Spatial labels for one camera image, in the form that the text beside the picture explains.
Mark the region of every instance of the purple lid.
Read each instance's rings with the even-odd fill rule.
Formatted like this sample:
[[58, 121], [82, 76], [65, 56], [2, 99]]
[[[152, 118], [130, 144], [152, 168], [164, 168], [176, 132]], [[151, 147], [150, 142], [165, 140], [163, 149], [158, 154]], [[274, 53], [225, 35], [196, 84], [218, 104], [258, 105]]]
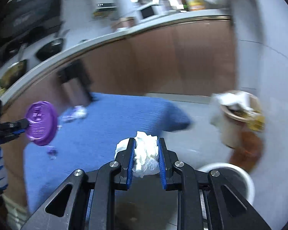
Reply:
[[25, 129], [27, 137], [39, 146], [47, 145], [57, 130], [57, 113], [54, 106], [45, 101], [31, 105], [26, 116], [29, 126]]

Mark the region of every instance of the countertop edge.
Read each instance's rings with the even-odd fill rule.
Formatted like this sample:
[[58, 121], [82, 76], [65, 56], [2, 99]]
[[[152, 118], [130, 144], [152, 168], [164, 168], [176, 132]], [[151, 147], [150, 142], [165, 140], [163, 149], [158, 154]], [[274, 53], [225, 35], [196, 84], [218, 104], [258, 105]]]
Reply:
[[42, 73], [44, 70], [53, 66], [59, 61], [66, 59], [67, 57], [76, 54], [85, 49], [92, 48], [94, 45], [101, 44], [102, 42], [111, 41], [116, 38], [124, 37], [127, 35], [135, 34], [138, 31], [142, 31], [151, 27], [156, 27], [158, 25], [166, 24], [169, 22], [175, 22], [185, 19], [191, 19], [195, 17], [205, 17], [205, 16], [230, 16], [229, 10], [227, 9], [208, 9], [208, 10], [198, 10], [191, 11], [186, 13], [177, 13], [169, 16], [164, 16], [161, 18], [157, 18], [143, 24], [136, 25], [128, 30], [122, 32], [116, 32], [111, 34], [106, 34], [92, 40], [88, 40], [81, 44], [77, 44], [73, 47], [70, 47], [51, 58], [45, 60], [40, 63], [33, 69], [29, 70], [24, 76], [22, 76], [15, 84], [13, 84], [2, 96], [1, 101], [2, 105], [5, 105], [9, 102], [9, 100], [16, 94], [22, 87], [24, 87], [30, 80], [36, 77], [38, 74]]

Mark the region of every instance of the blue tablecloth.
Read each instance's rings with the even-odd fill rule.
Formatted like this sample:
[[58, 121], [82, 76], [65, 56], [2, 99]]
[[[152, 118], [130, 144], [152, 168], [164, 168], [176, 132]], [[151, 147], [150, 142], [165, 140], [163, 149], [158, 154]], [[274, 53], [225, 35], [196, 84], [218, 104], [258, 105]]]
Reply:
[[160, 98], [94, 94], [87, 118], [63, 124], [50, 146], [58, 150], [51, 160], [46, 147], [29, 143], [24, 150], [28, 209], [33, 213], [75, 169], [99, 169], [114, 159], [119, 141], [137, 131], [160, 136], [182, 130], [190, 119], [170, 101]]

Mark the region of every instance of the triangular cutout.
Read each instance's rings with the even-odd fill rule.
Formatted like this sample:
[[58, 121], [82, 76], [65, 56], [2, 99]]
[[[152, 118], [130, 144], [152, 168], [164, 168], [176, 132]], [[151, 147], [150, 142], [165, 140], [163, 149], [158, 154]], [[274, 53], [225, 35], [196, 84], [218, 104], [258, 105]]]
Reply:
[[221, 191], [225, 200], [226, 208], [231, 217], [239, 216], [247, 211], [246, 207], [227, 186], [222, 185]]
[[71, 190], [72, 190], [72, 185], [67, 184], [60, 191], [60, 193], [49, 203], [45, 211], [57, 217], [63, 217]]

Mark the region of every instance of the gray floor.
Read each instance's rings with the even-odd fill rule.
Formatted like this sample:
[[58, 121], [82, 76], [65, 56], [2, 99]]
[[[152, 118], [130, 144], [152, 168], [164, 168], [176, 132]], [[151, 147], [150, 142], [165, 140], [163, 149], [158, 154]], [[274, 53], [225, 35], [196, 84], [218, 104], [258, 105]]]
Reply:
[[[209, 123], [209, 105], [173, 101], [193, 121], [190, 128], [164, 132], [167, 148], [179, 160], [198, 169], [203, 165], [228, 161], [232, 150], [220, 142], [220, 133]], [[117, 196], [116, 212], [132, 230], [177, 229], [177, 192], [164, 191], [158, 175], [134, 177], [127, 192]]]

